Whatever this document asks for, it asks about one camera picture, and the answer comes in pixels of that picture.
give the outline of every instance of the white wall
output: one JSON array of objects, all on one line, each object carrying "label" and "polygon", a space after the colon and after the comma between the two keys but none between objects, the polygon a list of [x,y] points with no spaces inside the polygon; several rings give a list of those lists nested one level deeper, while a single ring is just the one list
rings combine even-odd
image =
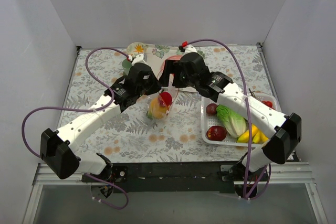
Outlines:
[{"label": "white wall", "polygon": [[281,107],[302,117],[298,154],[309,161],[336,223],[336,0],[286,0],[265,41]]},{"label": "white wall", "polygon": [[142,41],[178,45],[205,37],[265,40],[285,0],[51,0],[72,41],[83,47]]},{"label": "white wall", "polygon": [[[38,106],[62,105],[76,49],[50,0],[0,3],[0,223],[21,223],[38,164],[23,145],[21,122]],[[42,112],[28,122],[36,151],[58,117]]]}]

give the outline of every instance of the tomato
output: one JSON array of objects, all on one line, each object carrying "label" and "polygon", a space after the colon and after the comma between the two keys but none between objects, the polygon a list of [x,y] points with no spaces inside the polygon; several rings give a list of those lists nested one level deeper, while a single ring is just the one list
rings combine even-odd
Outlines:
[{"label": "tomato", "polygon": [[270,101],[262,101],[262,103],[263,103],[264,105],[266,105],[267,107],[270,107],[270,108],[273,109],[273,103],[272,103],[272,102],[270,102]]}]

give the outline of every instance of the banana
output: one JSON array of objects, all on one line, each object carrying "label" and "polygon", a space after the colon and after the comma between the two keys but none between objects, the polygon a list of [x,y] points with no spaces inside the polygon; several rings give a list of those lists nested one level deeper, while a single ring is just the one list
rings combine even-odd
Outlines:
[{"label": "banana", "polygon": [[267,136],[265,136],[265,134],[263,132],[260,132],[260,135],[261,135],[261,140],[263,143],[266,143],[268,141],[268,138]]},{"label": "banana", "polygon": [[261,131],[258,131],[257,134],[254,136],[252,143],[259,144],[261,140]]},{"label": "banana", "polygon": [[[257,128],[257,126],[252,124],[252,137],[254,137],[257,132],[259,131],[259,129]],[[247,143],[248,142],[248,130],[246,132],[244,132],[239,138],[237,143]]]}]

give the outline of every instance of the tablecloth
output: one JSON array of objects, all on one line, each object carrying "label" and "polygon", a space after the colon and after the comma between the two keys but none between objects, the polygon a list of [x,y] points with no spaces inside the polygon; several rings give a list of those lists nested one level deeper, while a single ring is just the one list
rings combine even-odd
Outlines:
[{"label": "tablecloth", "polygon": [[[175,47],[155,45],[147,54],[176,54]],[[256,46],[230,46],[243,70],[247,86],[272,94],[270,84]],[[223,47],[197,47],[211,71],[221,71],[241,85],[241,78],[230,54]],[[95,82],[85,69],[90,50],[80,50],[67,98],[67,107],[88,108],[103,94],[105,87]],[[123,75],[124,56],[109,50],[96,52],[89,61],[93,73],[107,84]],[[80,152],[102,153],[113,163],[127,162],[195,162],[236,161],[245,148],[206,144],[201,136],[201,97],[197,93],[179,92],[169,117],[153,121],[146,117],[146,97],[112,118],[95,131]],[[61,125],[80,113],[64,112]]]}]

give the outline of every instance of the lettuce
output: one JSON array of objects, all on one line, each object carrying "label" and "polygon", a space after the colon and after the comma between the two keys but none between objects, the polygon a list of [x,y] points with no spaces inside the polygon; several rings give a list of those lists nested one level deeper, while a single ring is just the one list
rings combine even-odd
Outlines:
[{"label": "lettuce", "polygon": [[219,105],[217,116],[232,137],[239,137],[246,131],[245,119],[232,109]]}]

